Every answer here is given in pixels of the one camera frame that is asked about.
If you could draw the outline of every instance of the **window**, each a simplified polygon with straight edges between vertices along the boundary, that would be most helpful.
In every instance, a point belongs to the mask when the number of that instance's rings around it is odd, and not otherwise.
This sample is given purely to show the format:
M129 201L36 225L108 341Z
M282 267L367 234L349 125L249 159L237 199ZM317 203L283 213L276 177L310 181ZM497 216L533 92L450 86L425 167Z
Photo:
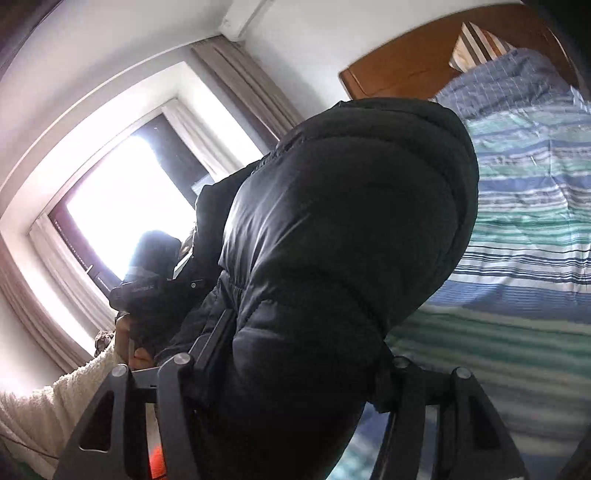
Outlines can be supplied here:
M123 140L58 202L49 218L90 278L108 295L148 230L185 240L196 187L213 183L159 115Z

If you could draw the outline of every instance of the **pillow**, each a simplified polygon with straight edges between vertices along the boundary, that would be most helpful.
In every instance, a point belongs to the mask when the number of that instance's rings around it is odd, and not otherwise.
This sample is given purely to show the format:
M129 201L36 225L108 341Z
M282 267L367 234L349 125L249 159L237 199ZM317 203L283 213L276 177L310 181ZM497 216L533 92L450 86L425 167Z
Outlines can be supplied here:
M467 72L514 49L513 45L472 22L463 23L449 65L460 72Z

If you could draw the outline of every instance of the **black metal bracket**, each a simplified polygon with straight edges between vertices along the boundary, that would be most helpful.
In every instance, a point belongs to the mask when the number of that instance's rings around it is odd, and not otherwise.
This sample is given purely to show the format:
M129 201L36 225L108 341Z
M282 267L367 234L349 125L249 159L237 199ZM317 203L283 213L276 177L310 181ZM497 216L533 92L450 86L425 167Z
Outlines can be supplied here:
M159 368L131 373L117 365L82 415L54 480L148 480L146 403L156 403L168 480L205 480L195 460L195 409L216 401L236 332L227 310L188 353ZM384 349L372 402L390 411L371 480L415 480L425 408L439 406L434 480L527 479L519 452L476 378L465 368L450 375L425 371Z
M189 353L159 368L130 372L117 365L82 415L61 454L54 480L151 479L145 405L156 403L168 480L200 480L190 435L195 404L215 400L236 332L236 314L226 310L210 334Z
M378 372L378 407L391 413L371 480L414 480L423 446L425 408L439 406L434 480L527 479L528 473L503 421L472 373L425 371L405 357L386 366L391 385Z

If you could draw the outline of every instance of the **striped duvet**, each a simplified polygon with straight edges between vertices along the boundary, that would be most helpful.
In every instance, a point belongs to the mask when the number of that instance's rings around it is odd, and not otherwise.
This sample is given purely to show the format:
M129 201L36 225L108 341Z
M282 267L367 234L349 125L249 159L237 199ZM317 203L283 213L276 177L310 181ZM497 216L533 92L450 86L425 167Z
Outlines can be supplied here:
M468 120L479 214L455 272L388 338L439 371L469 367L532 479L591 424L591 114L570 99Z

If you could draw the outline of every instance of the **beige curtain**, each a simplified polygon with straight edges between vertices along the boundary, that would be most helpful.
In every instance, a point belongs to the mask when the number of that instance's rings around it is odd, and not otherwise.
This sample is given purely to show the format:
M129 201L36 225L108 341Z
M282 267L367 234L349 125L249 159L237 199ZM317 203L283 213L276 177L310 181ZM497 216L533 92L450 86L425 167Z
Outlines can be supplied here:
M275 144L303 121L279 87L239 44L220 35L191 47L226 90L271 133Z
M76 341L56 324L31 290L0 235L0 290L35 341L64 371L73 372L91 359Z

